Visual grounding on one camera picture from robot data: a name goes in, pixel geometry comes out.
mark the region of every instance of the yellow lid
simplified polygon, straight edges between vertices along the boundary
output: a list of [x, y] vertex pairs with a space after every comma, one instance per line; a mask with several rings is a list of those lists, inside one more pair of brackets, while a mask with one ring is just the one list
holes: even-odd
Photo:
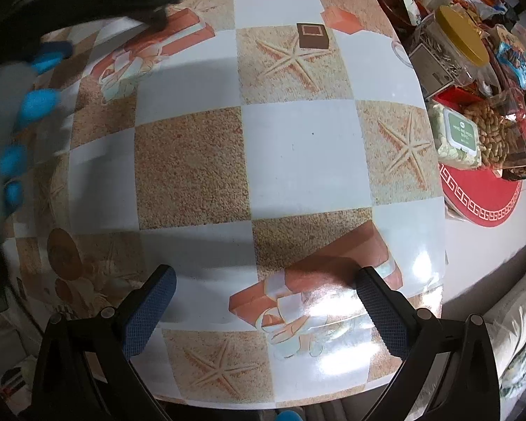
[[442, 31], [474, 65], [489, 63], [489, 54], [481, 38], [464, 17], [450, 6], [441, 6], [435, 16]]

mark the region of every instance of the blue textured gripper pad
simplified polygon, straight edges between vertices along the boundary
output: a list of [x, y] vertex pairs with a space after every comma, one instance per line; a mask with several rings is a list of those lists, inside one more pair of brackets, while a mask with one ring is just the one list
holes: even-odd
[[160, 277], [158, 283], [130, 317], [123, 330], [123, 354], [127, 359], [144, 350], [157, 322], [175, 294], [176, 285], [175, 271], [168, 267], [166, 273]]
[[387, 350], [405, 360], [411, 351], [408, 331], [390, 302], [368, 275], [359, 277], [356, 290]]

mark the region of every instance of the green label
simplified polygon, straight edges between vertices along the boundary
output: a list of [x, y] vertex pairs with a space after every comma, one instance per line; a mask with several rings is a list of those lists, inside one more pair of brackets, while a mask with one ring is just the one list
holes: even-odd
[[475, 133], [471, 122], [464, 122], [456, 114], [448, 113], [448, 123], [452, 139], [474, 152], [477, 150]]

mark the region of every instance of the red round placemat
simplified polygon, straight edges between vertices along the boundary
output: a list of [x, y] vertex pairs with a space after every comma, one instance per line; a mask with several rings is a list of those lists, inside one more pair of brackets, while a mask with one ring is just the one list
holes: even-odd
[[440, 164], [444, 196], [456, 211], [476, 225], [504, 223], [516, 206], [522, 182], [495, 177], [489, 169], [461, 171]]

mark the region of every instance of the table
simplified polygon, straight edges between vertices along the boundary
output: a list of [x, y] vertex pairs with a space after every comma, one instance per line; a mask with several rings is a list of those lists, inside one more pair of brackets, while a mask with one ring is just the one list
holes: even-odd
[[444, 197], [418, 80], [376, 0], [183, 0], [52, 33], [56, 115], [18, 136], [27, 201], [7, 223], [38, 321], [117, 306], [158, 264], [177, 291], [133, 358], [158, 398], [315, 403], [385, 383], [351, 289], [372, 265], [440, 313]]
[[522, 188], [522, 181], [503, 180], [490, 169], [461, 171], [441, 164], [440, 177], [450, 206], [472, 223], [486, 228], [508, 220]]

